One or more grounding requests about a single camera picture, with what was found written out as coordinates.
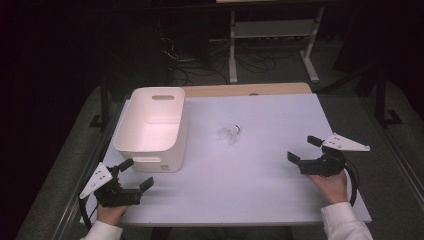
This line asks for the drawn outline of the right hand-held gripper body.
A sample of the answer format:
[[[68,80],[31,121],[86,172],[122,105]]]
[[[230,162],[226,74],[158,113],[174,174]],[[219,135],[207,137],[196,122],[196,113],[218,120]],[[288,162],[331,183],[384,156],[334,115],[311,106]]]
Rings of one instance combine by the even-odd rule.
[[[322,140],[322,146],[319,147],[322,155],[315,160],[300,160],[298,167],[303,175],[321,175],[332,176],[339,174],[346,166],[344,151],[367,152],[371,148],[348,139],[344,136],[333,133],[327,139]]]

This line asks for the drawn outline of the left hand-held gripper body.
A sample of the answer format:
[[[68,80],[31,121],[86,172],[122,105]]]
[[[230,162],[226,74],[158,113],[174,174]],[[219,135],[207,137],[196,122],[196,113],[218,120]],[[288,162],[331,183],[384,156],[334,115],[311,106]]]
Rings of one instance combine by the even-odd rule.
[[[100,162],[79,194],[81,200],[94,194],[103,207],[138,205],[142,196],[140,189],[124,189],[119,183],[118,165],[107,167]]]

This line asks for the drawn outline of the white plastic storage bin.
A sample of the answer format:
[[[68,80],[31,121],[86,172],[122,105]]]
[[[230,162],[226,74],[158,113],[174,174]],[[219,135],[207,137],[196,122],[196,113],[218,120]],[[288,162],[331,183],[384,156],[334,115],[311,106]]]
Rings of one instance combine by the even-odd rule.
[[[117,126],[114,147],[139,172],[176,172],[188,133],[185,91],[179,87],[135,89]]]

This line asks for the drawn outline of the white badminton shuttlecock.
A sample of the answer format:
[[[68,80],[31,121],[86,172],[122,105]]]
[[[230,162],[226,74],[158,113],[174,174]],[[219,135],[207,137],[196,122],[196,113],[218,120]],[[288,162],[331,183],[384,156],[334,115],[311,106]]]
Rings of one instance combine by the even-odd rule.
[[[224,127],[219,130],[218,137],[223,143],[232,145],[236,142],[237,136],[240,132],[241,128],[238,125]]]

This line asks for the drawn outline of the person's left hand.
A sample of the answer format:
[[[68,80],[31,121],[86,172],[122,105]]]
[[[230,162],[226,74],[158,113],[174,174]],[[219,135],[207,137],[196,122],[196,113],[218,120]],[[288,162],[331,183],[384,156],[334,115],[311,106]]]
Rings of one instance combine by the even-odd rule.
[[[108,225],[116,226],[127,209],[128,206],[103,207],[99,205],[97,209],[97,220]]]

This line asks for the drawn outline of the person's right hand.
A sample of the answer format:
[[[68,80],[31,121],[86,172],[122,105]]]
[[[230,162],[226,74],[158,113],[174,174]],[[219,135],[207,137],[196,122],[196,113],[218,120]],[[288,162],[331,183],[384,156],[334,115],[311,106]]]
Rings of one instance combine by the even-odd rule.
[[[337,175],[320,176],[308,175],[308,178],[320,190],[324,198],[330,204],[343,203],[348,201],[347,176],[344,171]]]

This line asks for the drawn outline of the black metal stand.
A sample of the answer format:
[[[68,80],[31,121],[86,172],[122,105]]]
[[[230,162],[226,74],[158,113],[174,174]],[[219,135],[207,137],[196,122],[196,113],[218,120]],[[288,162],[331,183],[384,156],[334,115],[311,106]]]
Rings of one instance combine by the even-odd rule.
[[[103,132],[109,122],[109,91],[107,89],[106,78],[103,78],[100,82],[100,106],[101,113],[92,118],[90,127],[99,128]]]
[[[389,125],[402,124],[398,114],[391,109],[386,109],[386,82],[387,79],[382,69],[377,70],[375,89],[375,117],[383,128]]]

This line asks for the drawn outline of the wooden table board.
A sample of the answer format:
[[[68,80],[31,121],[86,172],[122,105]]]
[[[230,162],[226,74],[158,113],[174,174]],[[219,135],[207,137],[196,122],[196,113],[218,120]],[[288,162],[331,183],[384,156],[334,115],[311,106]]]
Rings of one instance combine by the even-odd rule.
[[[185,91],[185,96],[187,98],[312,93],[312,90],[310,89],[309,85],[302,82],[186,86],[183,87],[183,90]]]

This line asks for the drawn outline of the white metal table frame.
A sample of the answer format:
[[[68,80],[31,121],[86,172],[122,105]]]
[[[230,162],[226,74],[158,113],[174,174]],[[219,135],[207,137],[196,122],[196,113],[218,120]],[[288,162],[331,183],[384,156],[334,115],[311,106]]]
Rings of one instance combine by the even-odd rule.
[[[307,37],[309,42],[299,51],[304,67],[311,82],[318,82],[319,77],[310,59],[316,36],[321,24],[325,8],[319,7],[316,16],[312,19],[275,20],[275,21],[247,21],[237,22],[236,14],[231,12],[230,22],[230,50],[229,50],[229,82],[236,84],[237,66],[235,58],[235,40],[262,37]]]

